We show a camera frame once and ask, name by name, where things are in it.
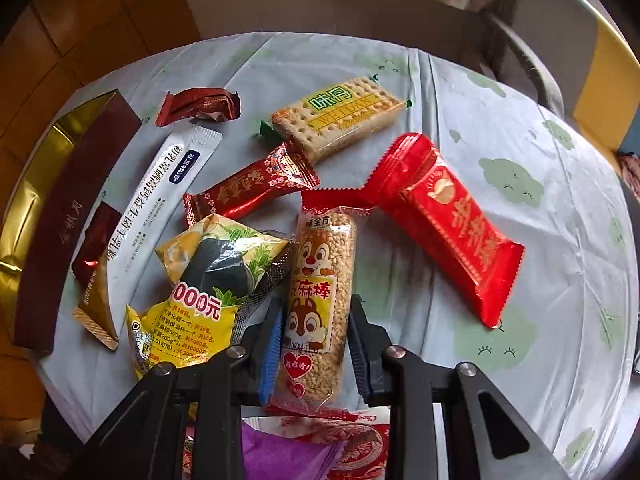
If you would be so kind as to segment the sesame stick squirrel packet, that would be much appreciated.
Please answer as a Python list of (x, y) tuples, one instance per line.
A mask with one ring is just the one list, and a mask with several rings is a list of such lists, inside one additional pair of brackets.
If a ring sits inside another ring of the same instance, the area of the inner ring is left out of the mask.
[(300, 198), (279, 369), (269, 405), (326, 416), (334, 411), (341, 389), (358, 218), (374, 206), (356, 188), (305, 191)]

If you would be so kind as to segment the dark red wrapper packet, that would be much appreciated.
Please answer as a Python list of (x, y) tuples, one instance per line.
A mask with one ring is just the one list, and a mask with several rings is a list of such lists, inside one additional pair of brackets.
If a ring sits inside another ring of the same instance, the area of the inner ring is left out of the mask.
[(241, 116), (241, 102), (237, 93), (224, 88), (192, 88), (176, 94), (167, 92), (155, 125), (165, 127), (177, 120), (208, 119), (230, 122)]

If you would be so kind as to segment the purple snack packet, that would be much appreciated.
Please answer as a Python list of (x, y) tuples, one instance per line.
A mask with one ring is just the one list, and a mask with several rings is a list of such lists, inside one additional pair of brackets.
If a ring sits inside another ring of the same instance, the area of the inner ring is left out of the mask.
[(344, 453), (344, 441), (314, 443), (242, 426), (244, 478), (325, 479)]

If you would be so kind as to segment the red patterned white-edge packet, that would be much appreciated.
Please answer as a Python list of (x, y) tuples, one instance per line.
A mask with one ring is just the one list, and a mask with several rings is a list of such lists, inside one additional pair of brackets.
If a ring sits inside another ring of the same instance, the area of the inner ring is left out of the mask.
[(273, 415), (247, 417), (243, 419), (244, 424), (297, 441), (344, 441), (342, 458), (326, 479), (382, 479), (385, 476), (390, 434), (390, 409), (386, 406), (350, 413), (346, 419)]

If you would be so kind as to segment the yellow green snack packet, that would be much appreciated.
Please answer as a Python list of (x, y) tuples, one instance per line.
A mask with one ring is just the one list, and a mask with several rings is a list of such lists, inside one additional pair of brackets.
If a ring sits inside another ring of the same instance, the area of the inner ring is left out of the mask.
[(160, 362), (202, 364), (229, 347), (236, 317), (267, 291), (288, 240), (210, 214), (155, 249), (172, 285), (169, 297), (139, 314), (127, 309), (136, 375)]

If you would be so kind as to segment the white long sachet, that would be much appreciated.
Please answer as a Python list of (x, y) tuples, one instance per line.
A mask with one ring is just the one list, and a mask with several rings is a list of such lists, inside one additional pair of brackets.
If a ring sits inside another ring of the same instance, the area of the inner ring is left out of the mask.
[(172, 128), (132, 191), (74, 310), (74, 318), (108, 350), (119, 345), (127, 304), (160, 234), (221, 140), (220, 132), (190, 122)]

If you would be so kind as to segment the large red cake packet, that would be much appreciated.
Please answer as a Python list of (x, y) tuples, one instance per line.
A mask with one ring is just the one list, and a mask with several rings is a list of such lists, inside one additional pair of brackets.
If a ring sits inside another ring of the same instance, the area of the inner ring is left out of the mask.
[(499, 325), (525, 248), (489, 221), (427, 136), (398, 136), (362, 194), (426, 251), (483, 325)]

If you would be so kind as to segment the maroon gold gift box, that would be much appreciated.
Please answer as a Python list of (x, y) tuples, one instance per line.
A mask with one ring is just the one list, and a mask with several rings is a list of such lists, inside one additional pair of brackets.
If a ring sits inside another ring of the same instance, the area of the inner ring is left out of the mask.
[(52, 352), (82, 228), (140, 126), (122, 94), (112, 90), (58, 118), (29, 157), (1, 231), (1, 312), (12, 344)]

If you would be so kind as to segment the pink cloth on sofa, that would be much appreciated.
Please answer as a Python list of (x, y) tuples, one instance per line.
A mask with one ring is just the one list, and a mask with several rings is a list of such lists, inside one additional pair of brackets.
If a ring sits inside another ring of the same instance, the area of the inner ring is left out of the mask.
[(640, 157), (634, 153), (628, 153), (618, 156), (620, 168), (622, 168), (623, 180), (634, 192), (634, 195), (640, 196)]

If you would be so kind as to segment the dark red gold candy packet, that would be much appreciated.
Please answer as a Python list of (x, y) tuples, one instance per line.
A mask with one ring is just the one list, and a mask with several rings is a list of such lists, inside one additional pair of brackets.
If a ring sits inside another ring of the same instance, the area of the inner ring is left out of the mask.
[(238, 220), (280, 196), (312, 190), (319, 184), (320, 178), (304, 153), (286, 141), (207, 190), (184, 194), (186, 224), (194, 226), (209, 214)]

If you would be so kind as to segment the light blue cloud-print tablecloth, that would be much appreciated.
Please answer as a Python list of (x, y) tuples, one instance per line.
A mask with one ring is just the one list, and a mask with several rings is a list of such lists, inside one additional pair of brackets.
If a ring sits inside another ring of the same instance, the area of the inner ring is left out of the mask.
[[(378, 209), (360, 222), (354, 289), (372, 322), (422, 359), (475, 363), (526, 418), (570, 478), (599, 479), (615, 441), (636, 353), (634, 227), (610, 164), (521, 93), (436, 56), (372, 40), (255, 32), (132, 63), (77, 91), (116, 90), (143, 120), (101, 197), (125, 208), (167, 138), (155, 117), (168, 92), (224, 87), (242, 115), (192, 183), (201, 192), (262, 158), (257, 124), (362, 77), (401, 99), (397, 122), (318, 168), (326, 188), (373, 181)], [(495, 255), (491, 229), (525, 254), (499, 325), (487, 328), (427, 255), (439, 238), (428, 206), (471, 256)]]

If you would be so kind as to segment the cracker packet green yellow label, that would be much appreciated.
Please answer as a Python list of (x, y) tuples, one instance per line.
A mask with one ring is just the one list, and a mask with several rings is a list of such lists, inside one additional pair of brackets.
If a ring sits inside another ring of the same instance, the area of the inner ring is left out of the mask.
[(408, 106), (373, 78), (360, 76), (276, 110), (269, 125), (315, 165), (393, 125)]

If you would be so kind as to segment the grey yellow blue sofa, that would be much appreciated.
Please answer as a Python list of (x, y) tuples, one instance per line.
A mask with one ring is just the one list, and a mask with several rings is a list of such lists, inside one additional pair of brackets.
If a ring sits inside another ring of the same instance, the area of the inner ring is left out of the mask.
[(639, 151), (639, 57), (600, 0), (474, 0), (540, 59), (564, 119), (614, 168)]

